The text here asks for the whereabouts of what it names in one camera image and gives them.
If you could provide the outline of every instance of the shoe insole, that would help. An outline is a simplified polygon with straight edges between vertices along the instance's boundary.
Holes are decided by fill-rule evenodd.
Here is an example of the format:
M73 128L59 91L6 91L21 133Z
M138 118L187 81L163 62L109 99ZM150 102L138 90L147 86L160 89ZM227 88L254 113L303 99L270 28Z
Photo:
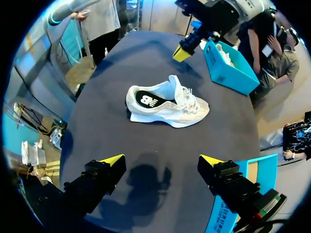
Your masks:
M156 96L148 91L138 91L135 95L136 101L144 108L156 108L166 101L176 103L175 100L165 100L159 96Z

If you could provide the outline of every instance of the black pants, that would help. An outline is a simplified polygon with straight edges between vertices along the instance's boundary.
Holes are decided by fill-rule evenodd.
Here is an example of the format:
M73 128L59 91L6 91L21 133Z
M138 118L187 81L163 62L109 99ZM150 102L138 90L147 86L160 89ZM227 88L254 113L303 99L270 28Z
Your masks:
M105 58L105 48L110 52L112 48L117 44L119 38L119 30L116 29L113 32L101 35L89 42L89 50L93 55L95 65Z
M256 105L259 100L266 96L276 86L276 81L267 75L262 69L257 75L257 78L259 85L249 94L253 105Z

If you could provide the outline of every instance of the table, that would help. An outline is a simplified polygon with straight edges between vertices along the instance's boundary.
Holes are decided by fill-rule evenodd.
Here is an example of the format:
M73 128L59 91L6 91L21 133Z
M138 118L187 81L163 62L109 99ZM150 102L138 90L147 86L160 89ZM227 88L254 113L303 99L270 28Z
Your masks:
M92 159L125 154L127 172L89 221L116 232L204 232L214 197L197 172L200 154L240 161L259 156L255 113L248 96L212 83L202 50L172 59L181 36L131 32L97 67L72 112L61 157L61 183L71 182ZM126 117L132 85L179 77L209 103L200 123L182 129L134 123Z

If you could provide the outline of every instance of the white sneaker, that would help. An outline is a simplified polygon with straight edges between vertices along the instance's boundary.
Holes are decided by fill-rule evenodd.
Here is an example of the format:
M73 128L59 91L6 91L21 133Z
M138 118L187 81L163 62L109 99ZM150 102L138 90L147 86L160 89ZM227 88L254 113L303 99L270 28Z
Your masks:
M218 51L220 52L221 56L224 58L224 61L226 62L226 64L231 66L231 59L230 59L229 53L225 53L223 51L223 47L221 44L217 44L216 47Z
M183 128L201 121L209 112L208 103L182 86L176 75L155 86L132 86L126 105L133 122L164 121Z

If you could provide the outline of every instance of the new balance logo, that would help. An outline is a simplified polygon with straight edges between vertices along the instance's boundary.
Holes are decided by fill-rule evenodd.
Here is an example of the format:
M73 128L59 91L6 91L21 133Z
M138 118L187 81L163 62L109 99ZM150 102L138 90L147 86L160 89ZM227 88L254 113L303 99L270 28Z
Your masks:
M140 102L149 105L150 107L154 107L157 103L156 99L151 98L150 96L143 96Z

